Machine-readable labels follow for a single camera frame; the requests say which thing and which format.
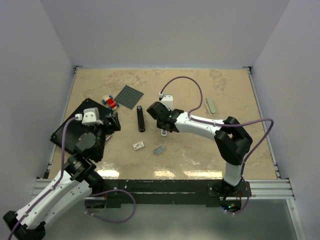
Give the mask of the white staple box sleeve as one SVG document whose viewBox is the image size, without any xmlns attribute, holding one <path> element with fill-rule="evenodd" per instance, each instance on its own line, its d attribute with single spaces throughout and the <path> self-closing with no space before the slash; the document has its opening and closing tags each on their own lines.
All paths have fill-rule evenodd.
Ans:
<svg viewBox="0 0 320 240">
<path fill-rule="evenodd" d="M 137 151 L 137 150 L 139 150 L 139 149 L 144 148 L 144 147 L 145 147 L 145 144 L 144 144 L 143 141 L 139 141 L 139 142 L 137 142 L 137 143 L 134 143 L 134 144 L 132 145 L 132 147 L 133 147 L 133 149 L 134 149 L 135 151 Z"/>
</svg>

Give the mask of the grey lego baseplate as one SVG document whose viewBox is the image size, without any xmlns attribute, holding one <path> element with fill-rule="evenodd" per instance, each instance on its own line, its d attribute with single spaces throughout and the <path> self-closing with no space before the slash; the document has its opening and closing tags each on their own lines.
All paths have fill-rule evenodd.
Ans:
<svg viewBox="0 0 320 240">
<path fill-rule="evenodd" d="M 128 85 L 125 85 L 125 87 L 115 97 L 115 101 L 118 104 L 132 110 L 143 95 L 143 92 L 136 90 Z"/>
</svg>

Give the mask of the black stapler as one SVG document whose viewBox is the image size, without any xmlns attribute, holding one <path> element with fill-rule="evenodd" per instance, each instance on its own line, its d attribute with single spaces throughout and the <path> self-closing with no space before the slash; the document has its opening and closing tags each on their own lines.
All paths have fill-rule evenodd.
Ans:
<svg viewBox="0 0 320 240">
<path fill-rule="evenodd" d="M 143 108 L 141 105 L 137 106 L 136 113 L 137 113 L 138 131 L 143 133 L 143 132 L 145 132 L 146 127 L 145 127 Z"/>
</svg>

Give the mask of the red blue lego car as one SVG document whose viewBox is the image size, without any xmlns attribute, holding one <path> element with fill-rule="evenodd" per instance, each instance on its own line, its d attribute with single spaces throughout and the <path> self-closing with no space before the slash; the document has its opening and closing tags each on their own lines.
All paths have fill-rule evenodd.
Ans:
<svg viewBox="0 0 320 240">
<path fill-rule="evenodd" d="M 102 97 L 102 103 L 108 105 L 108 108 L 112 111 L 116 110 L 120 105 L 116 102 L 112 95 L 104 95 Z"/>
</svg>

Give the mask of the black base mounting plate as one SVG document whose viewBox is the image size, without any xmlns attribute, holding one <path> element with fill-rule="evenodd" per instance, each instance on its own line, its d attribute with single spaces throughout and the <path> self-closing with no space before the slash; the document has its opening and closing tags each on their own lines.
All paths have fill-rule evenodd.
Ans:
<svg viewBox="0 0 320 240">
<path fill-rule="evenodd" d="M 229 186 L 221 179 L 105 179 L 99 186 L 91 189 L 86 198 L 104 201 L 108 208 L 119 208 L 122 204 L 133 203 L 225 208 L 234 199 L 251 196 L 250 184 L 244 180 L 237 186 Z"/>
</svg>

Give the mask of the black flat case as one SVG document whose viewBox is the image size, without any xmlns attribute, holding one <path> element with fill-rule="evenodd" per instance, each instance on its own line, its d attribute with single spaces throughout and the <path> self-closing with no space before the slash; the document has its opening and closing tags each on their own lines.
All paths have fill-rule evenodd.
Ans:
<svg viewBox="0 0 320 240">
<path fill-rule="evenodd" d="M 82 114 L 85 109 L 89 108 L 98 108 L 100 120 L 105 124 L 105 115 L 109 113 L 113 113 L 112 110 L 107 107 L 99 104 L 98 102 L 86 98 L 76 109 L 75 111 L 64 121 L 64 123 L 51 135 L 50 141 L 57 145 L 58 147 L 62 147 L 62 137 L 65 123 L 75 117 L 76 114 Z M 86 126 L 82 125 L 80 121 L 73 120 L 66 129 L 65 134 L 65 151 L 69 154 L 72 154 L 75 151 L 75 145 L 78 143 L 81 135 L 85 133 L 94 134 L 94 126 Z"/>
</svg>

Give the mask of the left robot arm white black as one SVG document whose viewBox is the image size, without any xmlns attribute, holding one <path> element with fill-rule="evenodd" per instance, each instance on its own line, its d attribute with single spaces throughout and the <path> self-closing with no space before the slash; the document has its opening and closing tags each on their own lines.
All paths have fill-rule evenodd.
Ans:
<svg viewBox="0 0 320 240">
<path fill-rule="evenodd" d="M 92 131 L 80 136 L 73 154 L 65 159 L 67 130 L 73 121 L 92 128 Z M 96 172 L 95 164 L 104 156 L 106 139 L 120 130 L 117 112 L 100 117 L 97 108 L 87 108 L 68 119 L 62 131 L 60 171 L 31 202 L 3 216 L 10 229 L 8 238 L 41 240 L 46 234 L 46 226 L 71 204 L 89 194 L 99 196 L 104 190 L 104 179 Z"/>
</svg>

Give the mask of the light green stapler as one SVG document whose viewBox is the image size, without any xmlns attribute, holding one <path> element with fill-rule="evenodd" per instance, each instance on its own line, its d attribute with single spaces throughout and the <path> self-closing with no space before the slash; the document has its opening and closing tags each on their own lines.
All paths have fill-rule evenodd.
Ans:
<svg viewBox="0 0 320 240">
<path fill-rule="evenodd" d="M 207 97 L 207 98 L 205 99 L 204 103 L 205 103 L 205 106 L 206 106 L 206 108 L 207 108 L 208 113 L 209 113 L 211 116 L 215 115 L 215 113 L 217 112 L 217 110 L 216 110 L 216 106 L 215 106 L 215 104 L 214 104 L 213 99 L 212 99 L 211 97 Z"/>
</svg>

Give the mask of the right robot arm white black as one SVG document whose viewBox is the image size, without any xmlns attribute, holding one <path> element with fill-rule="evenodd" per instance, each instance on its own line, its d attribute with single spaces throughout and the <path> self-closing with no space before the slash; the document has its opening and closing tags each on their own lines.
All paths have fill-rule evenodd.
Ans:
<svg viewBox="0 0 320 240">
<path fill-rule="evenodd" d="M 241 190 L 243 162 L 253 139 L 239 126 L 236 118 L 229 116 L 226 120 L 215 120 L 194 116 L 181 109 L 169 110 L 159 101 L 146 111 L 156 120 L 159 129 L 170 133 L 190 133 L 215 141 L 221 157 L 226 161 L 223 192 L 233 197 Z"/>
</svg>

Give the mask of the staple box tray with staples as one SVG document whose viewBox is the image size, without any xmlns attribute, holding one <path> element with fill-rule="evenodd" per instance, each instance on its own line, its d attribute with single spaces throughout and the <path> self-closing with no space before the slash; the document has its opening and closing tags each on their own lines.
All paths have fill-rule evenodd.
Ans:
<svg viewBox="0 0 320 240">
<path fill-rule="evenodd" d="M 153 153 L 154 153 L 156 156 L 158 156 L 158 155 L 162 154 L 165 150 L 166 150 L 165 147 L 164 147 L 163 145 L 160 145 L 160 146 L 158 146 L 157 148 L 155 148 L 155 149 L 153 150 Z"/>
</svg>

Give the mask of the light blue stapler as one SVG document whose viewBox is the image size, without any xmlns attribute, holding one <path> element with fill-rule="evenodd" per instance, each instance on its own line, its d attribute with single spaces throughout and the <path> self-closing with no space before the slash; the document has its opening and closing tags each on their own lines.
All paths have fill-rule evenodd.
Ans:
<svg viewBox="0 0 320 240">
<path fill-rule="evenodd" d="M 163 136 L 163 137 L 165 137 L 165 136 L 167 136 L 167 131 L 166 130 L 164 130 L 164 129 L 162 129 L 161 130 L 161 135 Z"/>
</svg>

